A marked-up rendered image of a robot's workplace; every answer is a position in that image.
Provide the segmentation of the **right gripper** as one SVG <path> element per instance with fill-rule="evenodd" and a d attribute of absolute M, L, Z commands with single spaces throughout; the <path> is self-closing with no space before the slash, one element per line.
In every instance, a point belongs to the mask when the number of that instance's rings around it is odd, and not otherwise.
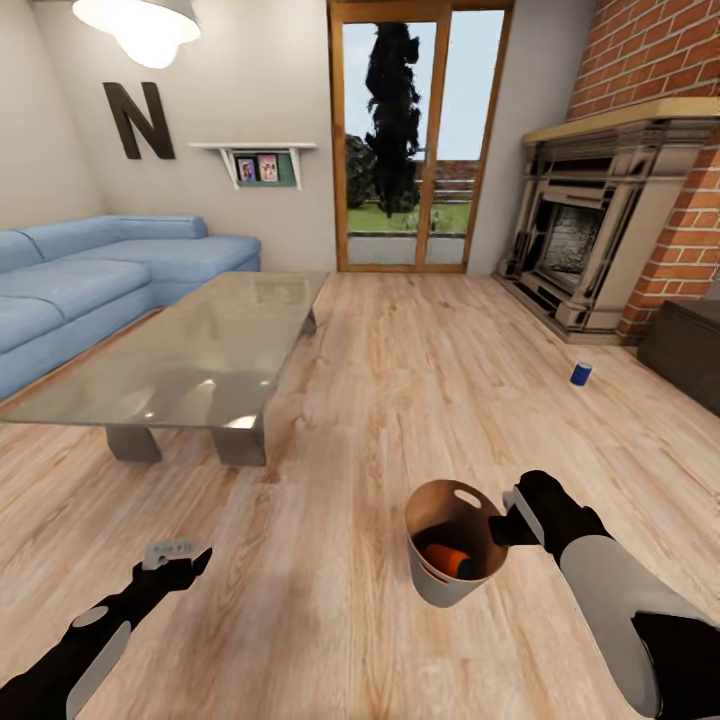
<path fill-rule="evenodd" d="M 532 534 L 514 524 L 512 510 L 507 516 L 489 517 L 487 521 L 495 545 L 542 545 L 530 526 L 528 528 Z"/>

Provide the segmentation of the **trash can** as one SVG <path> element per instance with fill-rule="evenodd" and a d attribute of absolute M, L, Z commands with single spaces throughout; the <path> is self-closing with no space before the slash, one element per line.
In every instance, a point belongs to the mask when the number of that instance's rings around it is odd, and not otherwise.
<path fill-rule="evenodd" d="M 466 491 L 481 508 L 455 495 Z M 418 487 L 407 502 L 405 528 L 411 579 L 419 595 L 431 605 L 449 608 L 498 573 L 509 545 L 495 545 L 488 518 L 501 516 L 495 504 L 478 489 L 452 479 L 435 479 Z M 437 571 L 423 559 L 433 543 L 462 551 L 477 565 L 477 581 L 463 581 Z"/>

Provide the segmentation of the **can of soda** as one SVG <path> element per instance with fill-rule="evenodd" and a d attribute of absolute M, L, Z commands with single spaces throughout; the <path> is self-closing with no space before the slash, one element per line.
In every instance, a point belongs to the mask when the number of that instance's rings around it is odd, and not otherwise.
<path fill-rule="evenodd" d="M 462 551 L 433 543 L 423 551 L 423 559 L 449 577 L 463 581 L 477 581 L 477 565 Z"/>
<path fill-rule="evenodd" d="M 573 385 L 584 385 L 591 374 L 591 365 L 589 363 L 577 363 L 577 367 L 571 375 L 571 383 Z"/>

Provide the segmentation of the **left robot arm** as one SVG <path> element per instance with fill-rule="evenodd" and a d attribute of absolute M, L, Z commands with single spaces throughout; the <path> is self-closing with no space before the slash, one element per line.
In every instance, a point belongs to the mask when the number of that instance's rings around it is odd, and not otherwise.
<path fill-rule="evenodd" d="M 78 616 L 58 645 L 0 689 L 0 720 L 75 720 L 149 611 L 171 591 L 187 590 L 204 573 L 212 547 L 194 561 L 167 558 L 191 554 L 198 546 L 196 539 L 147 543 L 127 589 L 107 595 Z"/>

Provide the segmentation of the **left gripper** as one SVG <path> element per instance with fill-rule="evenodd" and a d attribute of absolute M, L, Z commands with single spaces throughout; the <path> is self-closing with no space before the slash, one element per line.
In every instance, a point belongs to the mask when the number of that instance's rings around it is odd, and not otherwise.
<path fill-rule="evenodd" d="M 204 573 L 212 554 L 211 547 L 194 561 L 190 558 L 168 560 L 167 565 L 161 565 L 155 571 L 143 571 L 143 562 L 140 562 L 132 570 L 131 585 L 142 585 L 150 592 L 151 610 L 154 610 L 171 591 L 187 590 L 193 580 Z"/>

